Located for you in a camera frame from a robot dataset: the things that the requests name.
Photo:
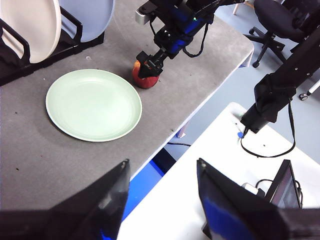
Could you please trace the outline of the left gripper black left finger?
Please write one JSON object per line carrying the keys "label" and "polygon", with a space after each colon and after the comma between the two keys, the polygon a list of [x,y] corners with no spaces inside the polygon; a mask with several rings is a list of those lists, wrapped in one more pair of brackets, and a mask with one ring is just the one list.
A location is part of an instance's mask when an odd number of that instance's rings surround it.
{"label": "left gripper black left finger", "polygon": [[2,240],[115,240],[126,208],[129,159],[49,209],[0,213]]}

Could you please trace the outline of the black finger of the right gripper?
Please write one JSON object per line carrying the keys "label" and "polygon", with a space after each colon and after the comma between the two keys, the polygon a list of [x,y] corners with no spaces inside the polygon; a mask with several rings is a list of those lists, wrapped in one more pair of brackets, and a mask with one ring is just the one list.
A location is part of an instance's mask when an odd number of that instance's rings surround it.
{"label": "black finger of the right gripper", "polygon": [[157,77],[162,73],[161,67],[148,67],[146,65],[141,65],[138,71],[139,78]]}

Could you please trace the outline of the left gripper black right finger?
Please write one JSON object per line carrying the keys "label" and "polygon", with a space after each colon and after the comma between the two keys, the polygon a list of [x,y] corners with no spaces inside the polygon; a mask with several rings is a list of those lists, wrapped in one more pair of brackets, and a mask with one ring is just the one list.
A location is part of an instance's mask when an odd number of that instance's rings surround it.
{"label": "left gripper black right finger", "polygon": [[318,208],[281,208],[229,179],[202,158],[196,162],[198,194],[211,240],[318,240]]}

